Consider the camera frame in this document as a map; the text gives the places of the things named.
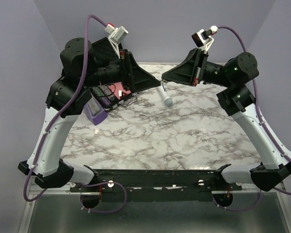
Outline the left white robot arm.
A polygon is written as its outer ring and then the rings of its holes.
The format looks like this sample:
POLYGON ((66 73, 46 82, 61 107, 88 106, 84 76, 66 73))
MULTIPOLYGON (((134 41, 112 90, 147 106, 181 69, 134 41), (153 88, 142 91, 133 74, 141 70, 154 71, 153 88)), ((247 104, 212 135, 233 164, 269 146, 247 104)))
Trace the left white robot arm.
POLYGON ((140 68, 130 51, 116 55, 103 38, 95 43, 81 37, 68 41, 60 53, 61 77, 50 87, 43 128, 35 149, 26 161, 18 164, 25 175, 34 175, 41 188, 58 188, 80 183, 88 192, 97 188, 97 173, 88 166, 65 163, 61 152, 66 138, 86 103, 91 88, 121 83, 131 93, 158 87, 161 83, 140 68))

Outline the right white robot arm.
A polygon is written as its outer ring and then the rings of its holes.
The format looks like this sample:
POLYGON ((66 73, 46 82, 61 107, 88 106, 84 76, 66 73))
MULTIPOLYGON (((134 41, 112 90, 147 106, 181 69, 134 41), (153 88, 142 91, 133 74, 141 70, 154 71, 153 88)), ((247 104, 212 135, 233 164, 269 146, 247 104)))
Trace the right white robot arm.
POLYGON ((225 89, 217 94, 218 102, 228 116, 236 121, 257 150, 261 163, 256 167, 227 165, 218 169, 214 186, 225 190, 231 183, 252 183, 263 191, 270 191, 291 175, 291 151, 275 136, 266 120, 258 112, 257 98, 246 83, 259 75, 255 56, 242 52, 225 65, 208 61, 208 53, 193 49, 185 60, 162 74, 166 82, 196 86, 215 84, 225 89))

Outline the black poker chip case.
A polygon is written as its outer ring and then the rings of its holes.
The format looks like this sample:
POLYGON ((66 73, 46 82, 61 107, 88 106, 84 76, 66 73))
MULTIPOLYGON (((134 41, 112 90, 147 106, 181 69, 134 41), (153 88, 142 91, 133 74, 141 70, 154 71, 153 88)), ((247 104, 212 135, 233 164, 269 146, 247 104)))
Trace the black poker chip case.
POLYGON ((137 101, 137 93, 123 88, 121 83, 121 64, 107 38, 92 44, 97 60, 102 66, 94 72, 98 85, 91 88, 91 94, 107 112, 118 106, 124 108, 137 101))

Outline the white microphone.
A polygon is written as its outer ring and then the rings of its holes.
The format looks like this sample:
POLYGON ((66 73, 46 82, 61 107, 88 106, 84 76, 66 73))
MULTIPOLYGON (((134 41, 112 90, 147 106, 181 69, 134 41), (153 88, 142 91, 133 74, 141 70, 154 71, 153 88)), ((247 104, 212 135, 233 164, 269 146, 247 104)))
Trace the white microphone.
POLYGON ((160 93, 160 96, 162 98, 163 103, 165 104, 165 106, 167 107, 171 107, 173 105, 173 100, 172 98, 167 94, 166 90, 164 89, 164 87, 161 85, 158 88, 158 91, 160 93))

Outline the purple metronome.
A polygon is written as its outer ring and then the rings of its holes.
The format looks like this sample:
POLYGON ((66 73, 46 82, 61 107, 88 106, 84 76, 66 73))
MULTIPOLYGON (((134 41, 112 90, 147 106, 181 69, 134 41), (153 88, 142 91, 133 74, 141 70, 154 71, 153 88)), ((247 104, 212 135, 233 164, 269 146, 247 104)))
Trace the purple metronome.
POLYGON ((91 97, 85 104, 83 110, 88 120, 95 126, 102 123, 108 116, 107 112, 94 97, 91 97))

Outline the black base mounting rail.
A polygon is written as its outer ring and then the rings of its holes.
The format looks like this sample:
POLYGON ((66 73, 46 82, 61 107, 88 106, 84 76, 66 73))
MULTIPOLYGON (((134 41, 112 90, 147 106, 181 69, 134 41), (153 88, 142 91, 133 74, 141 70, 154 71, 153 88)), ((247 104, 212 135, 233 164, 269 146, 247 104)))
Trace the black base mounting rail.
POLYGON ((240 191, 241 186, 227 183, 221 170, 138 170, 98 169, 94 187, 76 185, 71 192, 101 195, 105 202, 127 201, 211 201, 212 193, 240 191))

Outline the aluminium frame profile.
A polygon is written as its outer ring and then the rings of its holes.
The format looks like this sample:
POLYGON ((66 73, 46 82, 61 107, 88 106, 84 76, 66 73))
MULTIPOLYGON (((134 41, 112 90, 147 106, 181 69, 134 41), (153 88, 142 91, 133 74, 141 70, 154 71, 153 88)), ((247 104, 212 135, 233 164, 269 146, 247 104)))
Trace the aluminium frame profile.
MULTIPOLYGON (((40 188, 33 180, 33 177, 29 179, 28 185, 27 185, 27 197, 29 199, 34 199, 39 193, 42 192, 42 188, 40 188)), ((68 196, 71 195, 72 193, 70 192, 70 186, 68 184, 64 185, 63 187, 60 188, 51 188, 48 189, 43 193, 41 198, 46 198, 46 197, 59 197, 59 196, 68 196)), ((33 201, 25 201, 25 208, 23 211, 23 215, 21 218, 20 226, 18 229, 19 233, 27 233, 30 228, 30 222, 31 218, 33 216, 33 211, 34 207, 36 205, 38 200, 33 200, 33 201)))

